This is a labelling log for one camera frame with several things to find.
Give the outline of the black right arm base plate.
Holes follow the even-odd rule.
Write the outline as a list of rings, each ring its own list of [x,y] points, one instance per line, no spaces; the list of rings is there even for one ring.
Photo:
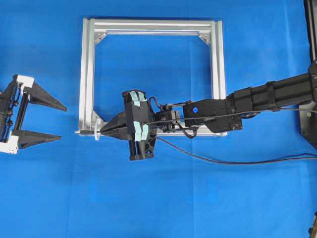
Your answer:
[[[317,148],[317,114],[312,111],[317,110],[317,104],[311,102],[306,105],[300,105],[299,109],[309,111],[300,111],[300,129],[301,135],[316,149]]]

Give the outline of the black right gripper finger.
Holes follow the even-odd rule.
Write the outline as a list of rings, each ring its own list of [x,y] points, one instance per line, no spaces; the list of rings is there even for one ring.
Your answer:
[[[130,135],[127,133],[127,127],[101,129],[100,134],[104,136],[113,137],[119,140],[130,140]]]
[[[100,131],[110,131],[118,128],[126,127],[126,113],[120,112],[113,119],[111,119],[108,123],[106,123]]]

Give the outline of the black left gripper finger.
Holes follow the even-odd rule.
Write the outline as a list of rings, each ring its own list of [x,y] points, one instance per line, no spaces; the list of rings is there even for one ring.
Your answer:
[[[28,88],[28,94],[30,96],[31,104],[50,107],[65,112],[67,111],[67,107],[65,107],[59,100],[51,96],[37,83],[34,83],[31,88]]]
[[[28,130],[13,130],[11,139],[11,149],[24,149],[30,146],[60,140],[61,136]]]

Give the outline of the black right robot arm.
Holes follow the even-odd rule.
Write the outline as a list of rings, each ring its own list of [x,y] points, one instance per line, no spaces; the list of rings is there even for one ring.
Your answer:
[[[158,112],[151,104],[156,98],[147,98],[144,91],[126,91],[122,97],[124,111],[98,133],[128,141],[131,161],[149,159],[154,157],[158,129],[164,133],[181,131],[193,139],[201,125],[213,133],[241,130],[243,119],[253,118],[263,111],[277,112],[286,106],[316,102],[317,62],[310,65],[306,74],[241,89],[225,99],[157,104]]]

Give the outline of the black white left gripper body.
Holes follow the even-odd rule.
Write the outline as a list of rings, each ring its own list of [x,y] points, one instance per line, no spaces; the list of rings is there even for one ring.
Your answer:
[[[13,109],[18,105],[20,94],[24,93],[24,87],[32,88],[34,78],[24,75],[14,75],[7,88],[0,93],[0,151],[8,154],[16,154],[18,151],[18,139],[11,135],[10,127],[13,125],[11,117]]]

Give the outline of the black teal-taped right gripper body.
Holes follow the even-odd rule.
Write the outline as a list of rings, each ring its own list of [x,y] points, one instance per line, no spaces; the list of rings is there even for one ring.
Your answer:
[[[154,157],[157,129],[150,125],[154,113],[141,90],[122,93],[126,116],[126,127],[130,149],[130,160],[143,160]]]

